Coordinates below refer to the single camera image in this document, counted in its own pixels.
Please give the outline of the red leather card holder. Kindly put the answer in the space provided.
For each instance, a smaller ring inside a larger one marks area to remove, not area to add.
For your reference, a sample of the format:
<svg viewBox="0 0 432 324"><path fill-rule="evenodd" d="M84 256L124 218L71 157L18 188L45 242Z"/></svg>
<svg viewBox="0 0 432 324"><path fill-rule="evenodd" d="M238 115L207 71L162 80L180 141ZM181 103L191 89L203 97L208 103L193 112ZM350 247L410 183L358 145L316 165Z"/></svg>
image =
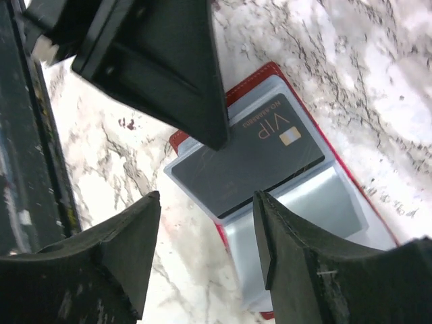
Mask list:
<svg viewBox="0 0 432 324"><path fill-rule="evenodd" d="M286 96L325 158L291 180L263 191L269 192L297 215L341 238L378 250L396 247L395 236L306 111L276 63L266 63L227 92L230 130L235 123L278 94ZM261 274L252 200L223 219L210 214L169 174L174 163L204 145L183 131L175 132L169 142L177 157L165 168L165 173L214 221L234 262L244 308L258 312L264 319L272 319L271 297Z"/></svg>

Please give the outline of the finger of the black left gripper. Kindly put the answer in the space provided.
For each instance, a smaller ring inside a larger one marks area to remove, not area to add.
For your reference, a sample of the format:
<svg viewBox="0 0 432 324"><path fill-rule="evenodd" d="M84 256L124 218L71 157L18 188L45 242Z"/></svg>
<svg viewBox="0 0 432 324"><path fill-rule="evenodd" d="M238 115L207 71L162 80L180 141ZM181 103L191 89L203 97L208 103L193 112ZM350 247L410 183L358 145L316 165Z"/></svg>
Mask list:
<svg viewBox="0 0 432 324"><path fill-rule="evenodd" d="M73 61L112 99L218 150L227 106L209 1L103 1Z"/></svg>

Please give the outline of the black VIP credit card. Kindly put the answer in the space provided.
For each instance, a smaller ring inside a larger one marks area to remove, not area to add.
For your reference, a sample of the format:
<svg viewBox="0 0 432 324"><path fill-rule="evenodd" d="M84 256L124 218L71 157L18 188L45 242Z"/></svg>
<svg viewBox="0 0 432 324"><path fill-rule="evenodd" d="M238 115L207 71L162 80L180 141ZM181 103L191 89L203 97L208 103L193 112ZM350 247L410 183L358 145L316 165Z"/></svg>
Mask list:
<svg viewBox="0 0 432 324"><path fill-rule="evenodd" d="M201 146L174 163L170 176L219 219L322 162L325 155L283 94L231 127L220 151Z"/></svg>

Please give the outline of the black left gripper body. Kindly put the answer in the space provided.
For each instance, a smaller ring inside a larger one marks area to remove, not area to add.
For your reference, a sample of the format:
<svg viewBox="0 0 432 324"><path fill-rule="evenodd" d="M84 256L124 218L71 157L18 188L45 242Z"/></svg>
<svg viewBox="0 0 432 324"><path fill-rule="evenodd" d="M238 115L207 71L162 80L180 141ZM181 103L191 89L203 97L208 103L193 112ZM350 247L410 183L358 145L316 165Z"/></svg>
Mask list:
<svg viewBox="0 0 432 324"><path fill-rule="evenodd" d="M31 1L21 14L31 57L56 64L73 56L86 64L104 55L134 1Z"/></svg>

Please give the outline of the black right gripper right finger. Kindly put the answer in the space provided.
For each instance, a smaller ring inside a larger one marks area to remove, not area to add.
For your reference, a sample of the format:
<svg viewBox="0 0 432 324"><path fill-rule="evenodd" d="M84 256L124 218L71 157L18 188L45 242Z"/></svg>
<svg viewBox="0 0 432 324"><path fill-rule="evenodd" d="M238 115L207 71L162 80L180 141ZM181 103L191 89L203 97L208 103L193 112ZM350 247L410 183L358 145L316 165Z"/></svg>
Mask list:
<svg viewBox="0 0 432 324"><path fill-rule="evenodd" d="M256 241L277 323L430 323L431 239L382 251L340 238L266 192Z"/></svg>

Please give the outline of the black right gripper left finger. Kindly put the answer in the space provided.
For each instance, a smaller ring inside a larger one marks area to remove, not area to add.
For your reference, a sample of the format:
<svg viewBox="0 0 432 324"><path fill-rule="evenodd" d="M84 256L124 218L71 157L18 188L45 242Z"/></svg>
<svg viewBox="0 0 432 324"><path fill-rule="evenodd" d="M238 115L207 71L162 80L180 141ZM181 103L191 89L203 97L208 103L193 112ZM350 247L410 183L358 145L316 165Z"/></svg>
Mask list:
<svg viewBox="0 0 432 324"><path fill-rule="evenodd" d="M37 253L1 258L2 323L142 319L161 205L149 192L118 215Z"/></svg>

